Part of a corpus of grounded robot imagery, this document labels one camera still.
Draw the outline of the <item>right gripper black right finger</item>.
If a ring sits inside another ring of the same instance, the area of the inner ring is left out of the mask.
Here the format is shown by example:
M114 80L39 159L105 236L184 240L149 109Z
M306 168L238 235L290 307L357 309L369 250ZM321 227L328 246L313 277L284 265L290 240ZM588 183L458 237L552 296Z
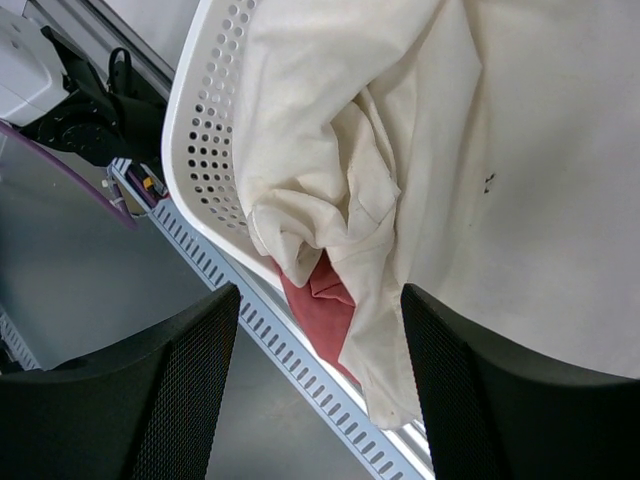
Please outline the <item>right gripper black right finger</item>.
M436 478L638 478L638 380L542 355L412 284L401 309Z

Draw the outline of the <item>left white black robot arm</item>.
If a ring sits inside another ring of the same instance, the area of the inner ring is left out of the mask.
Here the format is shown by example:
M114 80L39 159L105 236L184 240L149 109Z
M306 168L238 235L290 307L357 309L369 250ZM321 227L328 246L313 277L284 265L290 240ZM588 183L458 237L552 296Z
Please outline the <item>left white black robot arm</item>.
M1 11L1 118L25 138L98 167L127 158L159 171L165 112L128 50L111 51L102 78L51 27Z

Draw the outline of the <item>pink t shirt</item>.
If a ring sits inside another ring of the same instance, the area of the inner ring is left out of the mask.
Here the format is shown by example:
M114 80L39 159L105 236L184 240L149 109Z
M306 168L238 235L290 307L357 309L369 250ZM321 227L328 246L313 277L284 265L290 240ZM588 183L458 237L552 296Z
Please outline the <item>pink t shirt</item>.
M284 294L296 323L320 359L335 368L354 385L359 381L339 361L355 312L355 303L322 253L308 282L296 287L275 261Z

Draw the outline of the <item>beige t shirt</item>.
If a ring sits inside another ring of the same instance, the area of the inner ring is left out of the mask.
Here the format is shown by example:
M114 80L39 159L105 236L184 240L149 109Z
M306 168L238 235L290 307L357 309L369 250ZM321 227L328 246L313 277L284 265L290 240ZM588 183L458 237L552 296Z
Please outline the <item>beige t shirt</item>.
M236 189L293 285L355 304L338 359L370 419L420 417L408 283L526 347L639 374L635 1L262 1Z

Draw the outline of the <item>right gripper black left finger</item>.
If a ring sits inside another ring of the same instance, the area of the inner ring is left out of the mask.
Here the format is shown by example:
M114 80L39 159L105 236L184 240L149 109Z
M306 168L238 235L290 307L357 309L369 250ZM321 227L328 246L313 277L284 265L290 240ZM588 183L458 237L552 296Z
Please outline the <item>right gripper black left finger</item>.
M3 375L2 477L204 478L240 302L225 284L91 354Z

